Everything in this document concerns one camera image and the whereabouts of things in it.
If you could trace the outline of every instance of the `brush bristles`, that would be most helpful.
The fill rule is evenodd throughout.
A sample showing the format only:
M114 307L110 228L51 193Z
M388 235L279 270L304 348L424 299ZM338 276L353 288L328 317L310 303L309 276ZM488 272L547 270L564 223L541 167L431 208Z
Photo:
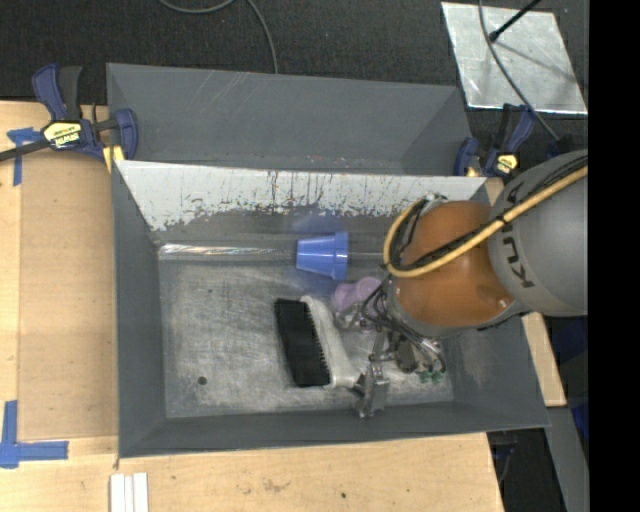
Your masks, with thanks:
M280 339L296 385L309 387L329 384L329 367L309 306L297 300L278 299L275 313Z

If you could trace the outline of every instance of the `bin floor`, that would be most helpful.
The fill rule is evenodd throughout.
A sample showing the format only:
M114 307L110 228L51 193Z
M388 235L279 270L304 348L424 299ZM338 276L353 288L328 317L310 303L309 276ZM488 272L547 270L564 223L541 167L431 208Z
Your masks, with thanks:
M329 297L335 285L297 271L288 261L161 260L167 416L351 408L356 397L348 390L293 384L275 323L277 298L297 299L310 291ZM347 353L363 369L375 335L342 334ZM394 362L385 363L385 374L391 380L389 405L453 400L447 376L438 384L423 384Z

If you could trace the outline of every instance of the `blue cup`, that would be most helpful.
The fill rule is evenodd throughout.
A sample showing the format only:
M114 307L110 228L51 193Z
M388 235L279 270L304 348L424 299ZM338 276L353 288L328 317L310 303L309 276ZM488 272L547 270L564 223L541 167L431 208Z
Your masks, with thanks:
M296 268L344 281L347 277L349 234L339 231L331 236L298 240Z

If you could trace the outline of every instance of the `scrub brush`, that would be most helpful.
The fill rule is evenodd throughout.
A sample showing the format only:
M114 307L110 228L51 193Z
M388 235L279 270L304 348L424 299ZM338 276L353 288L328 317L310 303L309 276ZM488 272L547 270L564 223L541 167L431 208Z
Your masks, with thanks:
M360 372L344 350L333 315L320 299L275 302L280 339L293 380L299 387L353 388Z

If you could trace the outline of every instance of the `black floor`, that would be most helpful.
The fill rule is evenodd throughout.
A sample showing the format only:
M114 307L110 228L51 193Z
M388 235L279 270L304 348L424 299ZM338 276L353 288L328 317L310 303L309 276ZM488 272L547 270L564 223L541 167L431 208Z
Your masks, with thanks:
M175 0L188 7L204 0ZM434 0L254 0L273 36L283 74L457 85L441 4ZM487 6L520 8L526 0ZM543 0L556 15L585 102L589 101L589 2ZM31 75L50 62L81 65L82 103L106 103L105 63L271 72L269 47L246 0L208 15L181 15L157 0L0 0L0 98L33 98ZM585 118L544 115L575 148L588 142ZM500 113L468 111L473 134L498 128ZM524 168L544 160L539 127L521 148ZM561 511L542 431L518 436L504 482L508 512Z

